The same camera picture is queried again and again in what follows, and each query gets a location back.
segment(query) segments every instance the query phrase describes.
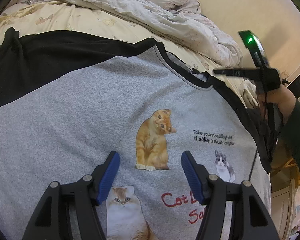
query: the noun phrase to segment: cat print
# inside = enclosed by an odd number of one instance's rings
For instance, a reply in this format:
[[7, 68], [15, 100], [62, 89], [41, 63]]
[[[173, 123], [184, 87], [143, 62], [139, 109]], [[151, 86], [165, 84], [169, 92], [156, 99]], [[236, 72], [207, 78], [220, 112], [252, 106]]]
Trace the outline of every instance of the cat print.
[[37, 20], [35, 21], [35, 25], [39, 25], [39, 24], [41, 24], [41, 23], [44, 23], [44, 22], [46, 22], [48, 19], [49, 19], [49, 20], [52, 20], [52, 18], [53, 18], [53, 14], [51, 14], [48, 18], [45, 18], [45, 19], [43, 19], [42, 17], [40, 17], [39, 19], [37, 19]]
[[207, 63], [202, 63], [203, 67], [206, 69], [206, 70], [209, 70], [209, 65]]
[[157, 110], [140, 126], [136, 137], [136, 168], [140, 170], [169, 170], [165, 134], [175, 133], [170, 121], [171, 110]]
[[107, 25], [107, 26], [114, 26], [114, 24], [117, 22], [115, 19], [105, 19], [105, 20], [102, 20], [102, 22]]
[[198, 69], [198, 65], [196, 64], [196, 63], [194, 63], [193, 61], [191, 61], [190, 60], [190, 62], [191, 62], [191, 64], [192, 64], [192, 67], [194, 68], [194, 69]]
[[158, 240], [143, 216], [133, 186], [111, 188], [106, 206], [107, 240]]
[[134, 10], [134, 11], [131, 11], [131, 14], [134, 16], [141, 16], [142, 12], [140, 12], [139, 10]]
[[226, 162], [226, 155], [222, 154], [221, 152], [219, 153], [216, 150], [216, 167], [217, 167], [217, 172], [219, 173], [219, 176], [223, 181], [226, 182], [234, 182], [234, 170], [230, 163]]

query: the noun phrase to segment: hand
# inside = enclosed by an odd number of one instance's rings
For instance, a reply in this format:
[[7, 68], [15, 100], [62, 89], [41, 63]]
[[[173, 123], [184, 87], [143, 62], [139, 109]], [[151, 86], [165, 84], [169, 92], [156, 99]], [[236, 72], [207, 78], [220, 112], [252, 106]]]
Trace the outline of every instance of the hand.
[[[293, 108], [296, 104], [296, 100], [297, 99], [292, 94], [292, 92], [289, 89], [287, 89], [284, 85], [281, 85], [281, 87], [276, 90], [267, 92], [267, 102], [278, 105], [278, 108], [283, 116], [284, 122], [286, 122], [290, 117], [290, 114], [292, 113]], [[258, 101], [260, 104], [261, 114], [263, 115], [266, 101], [265, 94], [258, 95]]]

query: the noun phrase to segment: gray t-shirt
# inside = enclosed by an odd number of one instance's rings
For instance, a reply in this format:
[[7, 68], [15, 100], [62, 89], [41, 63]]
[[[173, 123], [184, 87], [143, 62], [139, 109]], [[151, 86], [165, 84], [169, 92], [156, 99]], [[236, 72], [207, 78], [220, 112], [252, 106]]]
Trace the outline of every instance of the gray t-shirt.
[[[97, 207], [107, 238], [195, 239], [204, 207], [190, 191], [181, 153], [190, 150], [210, 173], [241, 183], [256, 143], [238, 108], [173, 64], [187, 69], [154, 46], [72, 71], [0, 107], [0, 229], [8, 240], [22, 238], [50, 182], [77, 181], [112, 150], [120, 168]], [[270, 210], [270, 180], [259, 156], [251, 182]], [[222, 239], [230, 220], [228, 203]], [[72, 226], [80, 239], [74, 218]]]

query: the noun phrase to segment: crumpled blanket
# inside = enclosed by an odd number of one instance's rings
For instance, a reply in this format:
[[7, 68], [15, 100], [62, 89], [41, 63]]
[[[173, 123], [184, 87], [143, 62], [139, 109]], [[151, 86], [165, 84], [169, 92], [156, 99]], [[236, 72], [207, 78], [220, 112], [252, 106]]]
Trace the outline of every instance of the crumpled blanket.
[[[56, 1], [19, 0], [18, 2]], [[242, 51], [231, 36], [200, 14], [198, 0], [62, 0], [91, 9], [102, 9], [138, 23], [175, 43], [213, 59], [222, 66], [235, 66]]]

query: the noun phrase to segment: gray and white kitten image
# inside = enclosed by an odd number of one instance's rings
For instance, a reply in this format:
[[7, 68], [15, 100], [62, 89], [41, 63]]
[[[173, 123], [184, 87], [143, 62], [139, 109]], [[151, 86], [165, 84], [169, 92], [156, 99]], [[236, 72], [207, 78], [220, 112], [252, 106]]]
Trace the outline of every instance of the gray and white kitten image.
[[234, 170], [230, 163], [226, 162], [226, 155], [216, 150], [216, 168], [223, 181], [234, 182]]

